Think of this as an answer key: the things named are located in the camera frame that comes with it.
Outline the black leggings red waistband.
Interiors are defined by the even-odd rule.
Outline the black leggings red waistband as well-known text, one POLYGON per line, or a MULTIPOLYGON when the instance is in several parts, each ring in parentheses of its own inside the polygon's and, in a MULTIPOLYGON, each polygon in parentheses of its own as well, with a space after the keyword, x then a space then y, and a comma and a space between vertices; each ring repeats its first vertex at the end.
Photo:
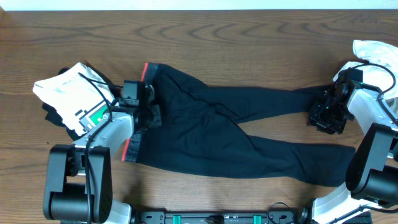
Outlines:
POLYGON ((208 86, 169 65, 147 63, 142 81, 155 90, 162 124, 135 134, 125 160, 186 174, 237 179, 291 177, 337 187, 355 149, 246 134, 240 124, 307 112, 323 86, 298 90, 208 86))

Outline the white garment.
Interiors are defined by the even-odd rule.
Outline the white garment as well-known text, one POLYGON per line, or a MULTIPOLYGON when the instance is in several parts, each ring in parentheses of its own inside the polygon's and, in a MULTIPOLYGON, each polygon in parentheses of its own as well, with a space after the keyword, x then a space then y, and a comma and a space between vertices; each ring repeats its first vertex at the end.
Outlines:
MULTIPOLYGON (((354 40, 353 53, 357 58, 381 65, 394 74, 396 84, 383 97, 392 112, 397 115, 397 47, 375 40, 354 40)), ((382 91, 393 84, 391 75, 383 68, 369 65, 359 67, 359 70, 363 71, 365 84, 379 87, 382 91)))

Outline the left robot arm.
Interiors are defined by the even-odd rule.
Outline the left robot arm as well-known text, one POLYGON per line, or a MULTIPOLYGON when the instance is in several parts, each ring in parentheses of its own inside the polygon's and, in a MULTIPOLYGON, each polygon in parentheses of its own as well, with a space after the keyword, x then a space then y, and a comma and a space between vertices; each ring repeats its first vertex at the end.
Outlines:
POLYGON ((50 150, 43 213, 61 223, 139 223, 139 214, 113 199, 111 158, 122 143, 161 125, 157 105, 115 106, 84 137, 50 150))

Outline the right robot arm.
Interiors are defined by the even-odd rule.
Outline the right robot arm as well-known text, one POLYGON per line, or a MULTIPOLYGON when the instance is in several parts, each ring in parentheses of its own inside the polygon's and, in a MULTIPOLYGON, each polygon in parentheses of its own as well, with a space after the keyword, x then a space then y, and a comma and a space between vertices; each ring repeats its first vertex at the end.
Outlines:
POLYGON ((336 82, 326 101, 311 112, 310 120, 328 132, 341 132, 348 119, 357 119, 364 139, 346 170, 345 183, 316 198, 296 223, 371 223, 371 211, 397 213, 397 116, 384 92, 359 81, 336 82))

